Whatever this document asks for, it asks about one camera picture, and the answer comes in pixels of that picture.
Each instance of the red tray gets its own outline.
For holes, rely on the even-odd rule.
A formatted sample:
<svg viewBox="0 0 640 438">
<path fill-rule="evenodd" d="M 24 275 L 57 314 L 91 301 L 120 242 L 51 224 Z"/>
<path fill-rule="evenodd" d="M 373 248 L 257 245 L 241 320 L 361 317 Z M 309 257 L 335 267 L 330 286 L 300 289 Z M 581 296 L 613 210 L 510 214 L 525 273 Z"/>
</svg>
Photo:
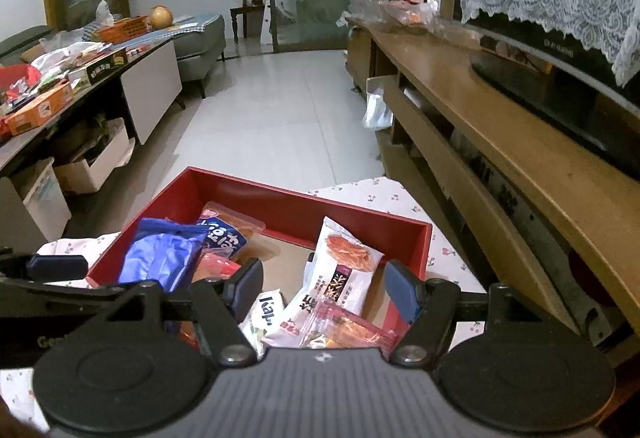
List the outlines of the red tray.
<svg viewBox="0 0 640 438">
<path fill-rule="evenodd" d="M 399 259 L 424 279 L 431 225 L 405 217 L 370 211 L 337 201 L 295 193 L 194 167 L 185 169 L 129 223 L 88 274 L 96 284 L 117 281 L 124 256 L 142 217 L 194 223 L 207 201 L 216 201 L 266 224 L 264 235 L 314 249 L 325 216 L 343 225 L 364 244 Z M 392 304 L 385 329 L 404 334 L 406 325 Z"/>
</svg>

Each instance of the blue snack bag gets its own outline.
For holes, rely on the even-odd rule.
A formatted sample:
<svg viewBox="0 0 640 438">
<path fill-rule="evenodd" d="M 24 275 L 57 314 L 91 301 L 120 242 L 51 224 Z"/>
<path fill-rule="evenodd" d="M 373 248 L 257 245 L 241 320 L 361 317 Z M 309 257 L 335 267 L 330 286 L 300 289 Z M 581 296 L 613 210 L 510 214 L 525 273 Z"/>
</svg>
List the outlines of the blue snack bag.
<svg viewBox="0 0 640 438">
<path fill-rule="evenodd" d="M 118 282 L 155 279 L 165 292 L 191 281 L 208 227 L 181 225 L 166 219 L 144 217 L 124 258 Z"/>
<path fill-rule="evenodd" d="M 264 230 L 264 223 L 210 201 L 202 209 L 198 225 L 209 229 L 204 248 L 230 251 L 232 258 L 254 233 Z"/>
</svg>

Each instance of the gray ribbed panel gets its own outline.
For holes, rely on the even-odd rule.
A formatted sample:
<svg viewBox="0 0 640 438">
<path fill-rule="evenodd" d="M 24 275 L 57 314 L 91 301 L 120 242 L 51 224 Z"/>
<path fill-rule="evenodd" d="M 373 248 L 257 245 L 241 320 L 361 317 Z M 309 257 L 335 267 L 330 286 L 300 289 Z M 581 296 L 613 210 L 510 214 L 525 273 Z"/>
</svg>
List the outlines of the gray ribbed panel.
<svg viewBox="0 0 640 438">
<path fill-rule="evenodd" d="M 258 366 L 225 371 L 190 414 L 145 438 L 512 436 L 462 416 L 428 374 L 390 366 L 378 350 L 331 350 L 330 360 L 317 360 L 324 353 L 273 349 Z"/>
</svg>

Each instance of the orange basket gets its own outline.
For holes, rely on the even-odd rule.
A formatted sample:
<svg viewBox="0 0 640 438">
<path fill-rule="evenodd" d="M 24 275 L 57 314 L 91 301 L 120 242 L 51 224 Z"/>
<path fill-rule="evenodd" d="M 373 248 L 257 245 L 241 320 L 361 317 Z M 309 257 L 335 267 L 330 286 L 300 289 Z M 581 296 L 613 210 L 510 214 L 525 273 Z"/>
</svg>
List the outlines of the orange basket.
<svg viewBox="0 0 640 438">
<path fill-rule="evenodd" d="M 98 29 L 98 37 L 102 42 L 119 44 L 126 40 L 135 39 L 146 33 L 146 15 L 122 19 L 113 26 L 103 26 Z"/>
</svg>

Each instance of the orange box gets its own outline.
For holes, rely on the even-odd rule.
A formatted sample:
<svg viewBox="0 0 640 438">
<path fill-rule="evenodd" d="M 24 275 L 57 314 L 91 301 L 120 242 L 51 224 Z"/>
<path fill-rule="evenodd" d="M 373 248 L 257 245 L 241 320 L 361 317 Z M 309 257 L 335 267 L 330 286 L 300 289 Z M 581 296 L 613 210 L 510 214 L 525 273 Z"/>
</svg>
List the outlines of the orange box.
<svg viewBox="0 0 640 438">
<path fill-rule="evenodd" d="M 66 82 L 44 92 L 5 118 L 14 136 L 38 127 L 73 100 L 71 85 Z"/>
</svg>

